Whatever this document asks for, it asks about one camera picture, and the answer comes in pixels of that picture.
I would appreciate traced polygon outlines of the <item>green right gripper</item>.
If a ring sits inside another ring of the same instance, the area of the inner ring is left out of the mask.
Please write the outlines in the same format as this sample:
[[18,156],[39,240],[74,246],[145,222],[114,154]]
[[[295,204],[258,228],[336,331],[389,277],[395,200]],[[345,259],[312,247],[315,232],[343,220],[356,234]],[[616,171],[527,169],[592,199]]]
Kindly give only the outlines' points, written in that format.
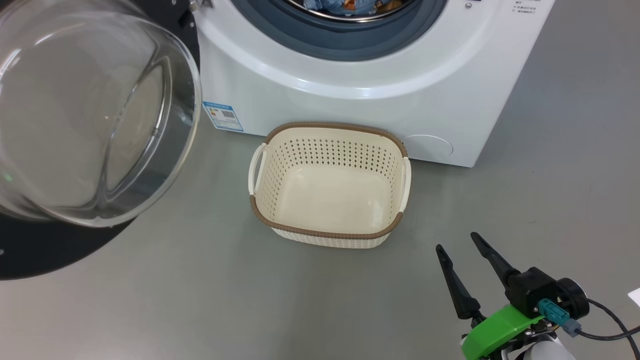
[[[480,255],[489,261],[503,287],[508,289],[509,278],[521,272],[510,265],[479,233],[472,232],[470,237]],[[437,244],[435,251],[457,318],[463,321],[482,321],[480,303],[467,291],[455,272],[453,261],[448,253],[441,244]],[[462,354],[467,360],[488,357],[542,319],[540,315],[526,317],[516,307],[506,305],[471,329],[461,344]]]

